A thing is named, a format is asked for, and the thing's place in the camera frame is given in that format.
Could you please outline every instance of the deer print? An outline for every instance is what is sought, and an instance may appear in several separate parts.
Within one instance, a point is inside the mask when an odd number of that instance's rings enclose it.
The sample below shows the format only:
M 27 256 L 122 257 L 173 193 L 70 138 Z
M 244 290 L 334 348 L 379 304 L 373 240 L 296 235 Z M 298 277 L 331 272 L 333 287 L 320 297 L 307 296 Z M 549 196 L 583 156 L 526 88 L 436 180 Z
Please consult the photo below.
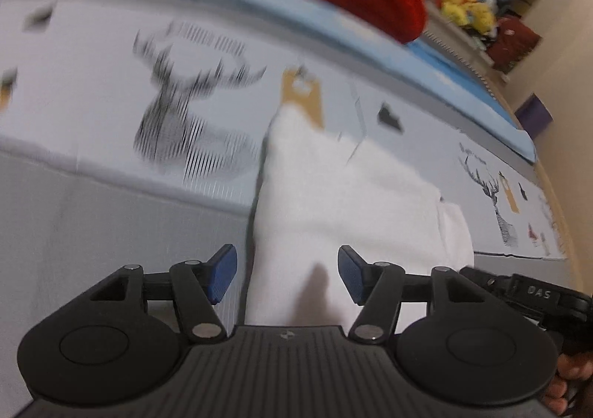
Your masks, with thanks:
M 233 178 L 256 164 L 257 150 L 251 138 L 240 132 L 214 128 L 203 118 L 191 115 L 188 105 L 205 99 L 216 88 L 242 88 L 262 78 L 266 68 L 251 73 L 247 64 L 230 73 L 222 60 L 218 66 L 200 70 L 183 79 L 173 72 L 171 46 L 156 51 L 153 38 L 136 36 L 133 52 L 152 65 L 152 80 L 159 94 L 146 109 L 134 139 L 134 148 L 148 161 L 185 165 L 185 178 L 211 176 Z
M 502 218 L 500 212 L 498 211 L 498 194 L 500 188 L 498 185 L 498 181 L 494 178 L 491 178 L 487 182 L 480 178 L 480 173 L 476 169 L 476 173 L 474 174 L 467 163 L 466 157 L 465 161 L 459 159 L 461 166 L 466 171 L 467 175 L 471 177 L 471 179 L 476 182 L 482 188 L 485 196 L 487 196 L 491 201 L 492 205 L 494 205 L 494 212 L 496 212 L 496 220 L 498 221 L 498 227 L 500 228 L 500 235 L 502 235 L 502 241 L 505 243 L 506 246 L 509 247 L 516 247 L 517 246 L 517 232 L 515 231 L 515 227 L 512 224 L 509 224 L 506 220 Z

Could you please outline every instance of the cloth fold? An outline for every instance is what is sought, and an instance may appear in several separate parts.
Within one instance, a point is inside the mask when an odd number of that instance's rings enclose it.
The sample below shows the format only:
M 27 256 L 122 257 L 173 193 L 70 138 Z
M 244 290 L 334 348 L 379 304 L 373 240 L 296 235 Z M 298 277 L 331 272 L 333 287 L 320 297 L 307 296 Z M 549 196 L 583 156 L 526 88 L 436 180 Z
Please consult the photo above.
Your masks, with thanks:
M 247 324 L 342 325 L 360 308 L 337 271 L 348 244 L 410 274 L 473 264 L 461 210 L 374 142 L 314 129 L 292 105 L 272 122 L 256 209 Z M 405 306 L 399 329 L 424 315 Z

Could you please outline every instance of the human hand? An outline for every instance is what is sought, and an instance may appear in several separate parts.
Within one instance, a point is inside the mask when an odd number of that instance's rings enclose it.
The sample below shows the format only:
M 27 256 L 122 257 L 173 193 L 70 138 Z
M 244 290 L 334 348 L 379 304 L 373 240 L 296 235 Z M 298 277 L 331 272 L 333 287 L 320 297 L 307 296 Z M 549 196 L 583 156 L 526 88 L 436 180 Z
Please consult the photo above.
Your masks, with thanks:
M 568 381 L 586 381 L 593 376 L 593 353 L 558 357 L 558 374 L 554 376 L 543 398 L 544 404 L 557 415 L 566 411 L 568 402 L 564 395 Z M 593 386 L 589 385 L 583 396 L 583 403 L 575 416 L 593 416 Z

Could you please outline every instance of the folded white towel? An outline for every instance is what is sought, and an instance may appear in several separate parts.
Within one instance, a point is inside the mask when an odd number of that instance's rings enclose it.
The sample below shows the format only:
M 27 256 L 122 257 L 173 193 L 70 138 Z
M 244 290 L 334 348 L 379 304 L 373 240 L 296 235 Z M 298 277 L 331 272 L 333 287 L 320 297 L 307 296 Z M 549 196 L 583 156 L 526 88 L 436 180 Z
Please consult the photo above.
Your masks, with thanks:
M 345 244 L 410 274 L 473 264 L 457 205 L 441 202 L 436 187 L 374 142 L 314 129 L 292 105 L 269 132 L 254 237 L 247 324 L 339 324 L 348 332 L 361 309 L 337 271 Z M 404 305 L 398 329 L 425 309 Z

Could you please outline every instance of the white object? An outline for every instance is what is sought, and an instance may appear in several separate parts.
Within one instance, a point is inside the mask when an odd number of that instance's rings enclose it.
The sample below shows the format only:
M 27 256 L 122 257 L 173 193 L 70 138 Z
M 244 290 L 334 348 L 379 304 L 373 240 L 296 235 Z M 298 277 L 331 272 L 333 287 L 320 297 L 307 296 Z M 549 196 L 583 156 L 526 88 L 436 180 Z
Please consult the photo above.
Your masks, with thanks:
M 438 188 L 368 139 L 314 129 L 292 106 L 269 132 L 254 232 L 247 324 L 339 324 L 347 332 L 360 308 L 337 271 L 341 245 L 411 274 L 473 264 L 461 210 L 442 202 Z M 399 328 L 425 307 L 405 306 Z

